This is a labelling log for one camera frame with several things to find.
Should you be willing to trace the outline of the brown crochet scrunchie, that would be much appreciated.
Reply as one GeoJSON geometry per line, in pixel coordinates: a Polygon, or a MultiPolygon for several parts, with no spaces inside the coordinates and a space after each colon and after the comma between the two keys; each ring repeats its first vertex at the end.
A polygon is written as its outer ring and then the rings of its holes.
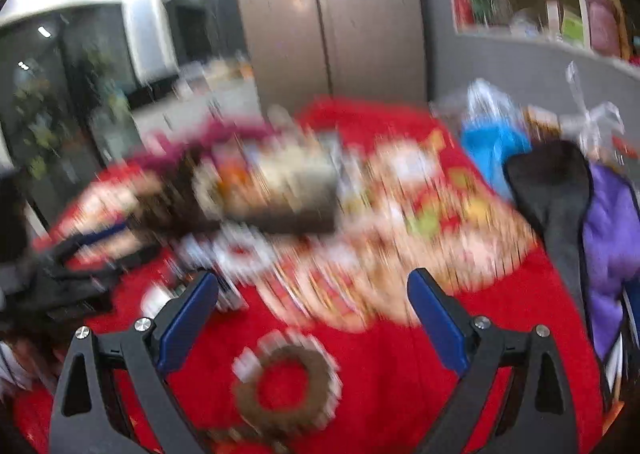
{"type": "Polygon", "coordinates": [[[337,360],[301,331],[273,330],[232,362],[235,407],[250,431],[282,438],[335,418],[343,384],[337,360]]]}

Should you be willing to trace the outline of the pink bunny plush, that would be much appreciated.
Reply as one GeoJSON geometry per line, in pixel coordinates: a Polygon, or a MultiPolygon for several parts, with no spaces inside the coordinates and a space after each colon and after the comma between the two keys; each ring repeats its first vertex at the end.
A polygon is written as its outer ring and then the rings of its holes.
{"type": "Polygon", "coordinates": [[[139,149],[126,159],[126,163],[141,170],[163,173],[174,169],[188,151],[196,151],[201,157],[210,156],[215,145],[232,140],[261,141],[278,133],[267,122],[212,118],[195,131],[179,134],[173,139],[158,133],[155,136],[155,149],[151,146],[139,149]]]}

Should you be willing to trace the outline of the black tray box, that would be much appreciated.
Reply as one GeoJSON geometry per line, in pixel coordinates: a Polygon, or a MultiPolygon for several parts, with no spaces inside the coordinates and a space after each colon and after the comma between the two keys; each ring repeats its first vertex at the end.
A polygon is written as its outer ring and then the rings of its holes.
{"type": "Polygon", "coordinates": [[[209,221],[246,225],[271,235],[335,231],[340,139],[311,131],[215,143],[192,175],[195,199],[209,221]]]}

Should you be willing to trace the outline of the blue plastic bag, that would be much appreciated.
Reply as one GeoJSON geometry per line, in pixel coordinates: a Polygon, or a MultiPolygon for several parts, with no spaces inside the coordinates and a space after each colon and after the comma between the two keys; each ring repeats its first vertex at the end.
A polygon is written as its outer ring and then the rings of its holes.
{"type": "Polygon", "coordinates": [[[503,165],[510,157],[532,150],[528,136],[509,122],[485,121],[465,125],[460,144],[492,190],[511,201],[511,188],[506,183],[503,165]]]}

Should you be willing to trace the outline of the red teddy bear blanket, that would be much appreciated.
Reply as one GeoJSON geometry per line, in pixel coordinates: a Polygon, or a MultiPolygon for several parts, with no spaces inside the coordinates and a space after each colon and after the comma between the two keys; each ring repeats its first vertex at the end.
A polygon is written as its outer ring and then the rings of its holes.
{"type": "MultiPolygon", "coordinates": [[[[483,239],[499,240],[496,252],[477,247],[448,258],[437,278],[472,313],[483,313],[506,328],[529,331],[547,326],[560,352],[572,393],[578,448],[599,442],[603,420],[601,370],[574,302],[525,220],[497,197],[447,129],[418,108],[322,98],[299,117],[306,129],[336,131],[350,149],[370,155],[386,143],[407,139],[434,156],[442,168],[434,185],[416,199],[429,206],[446,200],[442,224],[428,235],[425,251],[465,227],[483,239]],[[482,259],[475,269],[473,261],[482,259]]],[[[169,387],[195,426],[236,424],[232,401],[233,360],[271,330],[311,333],[338,364],[343,384],[336,416],[326,428],[298,438],[299,453],[408,453],[446,404],[457,378],[439,362],[420,322],[411,312],[405,276],[388,281],[395,290],[392,310],[376,310],[352,274],[339,289],[322,285],[329,302],[314,314],[296,286],[291,262],[257,287],[246,287],[248,306],[215,314],[195,342],[169,387]]]]}

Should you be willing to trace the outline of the clear plastic bag of food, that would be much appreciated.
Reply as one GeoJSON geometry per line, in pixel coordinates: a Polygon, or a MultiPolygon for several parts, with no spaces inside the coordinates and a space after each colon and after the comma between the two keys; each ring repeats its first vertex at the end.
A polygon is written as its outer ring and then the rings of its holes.
{"type": "Polygon", "coordinates": [[[577,112],[574,115],[559,117],[561,134],[576,143],[589,159],[616,162],[614,136],[625,133],[620,110],[612,102],[601,102],[596,107],[587,106],[578,68],[574,62],[567,66],[565,79],[577,106],[577,112]]]}

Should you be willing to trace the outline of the pink bottle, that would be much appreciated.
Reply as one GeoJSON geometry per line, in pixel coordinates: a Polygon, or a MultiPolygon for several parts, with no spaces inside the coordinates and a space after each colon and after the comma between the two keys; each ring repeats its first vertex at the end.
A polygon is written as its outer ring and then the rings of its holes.
{"type": "Polygon", "coordinates": [[[592,49],[606,57],[620,57],[617,10],[610,0],[587,0],[592,49]]]}

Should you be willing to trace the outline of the silver double door refrigerator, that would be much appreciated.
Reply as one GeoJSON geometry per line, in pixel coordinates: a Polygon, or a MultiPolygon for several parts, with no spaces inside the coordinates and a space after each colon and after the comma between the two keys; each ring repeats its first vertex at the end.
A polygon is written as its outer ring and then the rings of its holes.
{"type": "Polygon", "coordinates": [[[421,0],[239,0],[262,108],[321,95],[426,102],[421,0]]]}

